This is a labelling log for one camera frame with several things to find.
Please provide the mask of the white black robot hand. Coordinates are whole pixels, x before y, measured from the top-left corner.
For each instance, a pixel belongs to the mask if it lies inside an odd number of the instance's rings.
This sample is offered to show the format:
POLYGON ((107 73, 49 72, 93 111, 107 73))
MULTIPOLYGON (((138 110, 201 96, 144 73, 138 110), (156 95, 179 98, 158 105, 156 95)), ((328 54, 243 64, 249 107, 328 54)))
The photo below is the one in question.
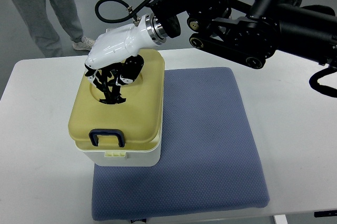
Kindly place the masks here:
POLYGON ((154 14, 143 15, 137 25, 127 24, 100 35, 85 61, 85 76, 95 87, 101 85, 98 71, 130 56, 143 48, 156 48, 166 42, 162 24, 154 14))

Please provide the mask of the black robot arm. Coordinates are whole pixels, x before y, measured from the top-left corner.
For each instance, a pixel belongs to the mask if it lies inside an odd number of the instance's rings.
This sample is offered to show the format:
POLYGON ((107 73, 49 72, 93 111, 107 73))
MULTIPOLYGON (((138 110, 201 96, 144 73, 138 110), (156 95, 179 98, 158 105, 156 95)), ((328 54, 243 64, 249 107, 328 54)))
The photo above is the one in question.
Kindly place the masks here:
POLYGON ((336 97, 319 79, 336 72, 336 13, 302 0, 151 0, 165 33, 180 35, 178 14, 188 13, 190 44, 244 66, 261 69, 276 51, 323 66, 309 80, 317 92, 336 97))

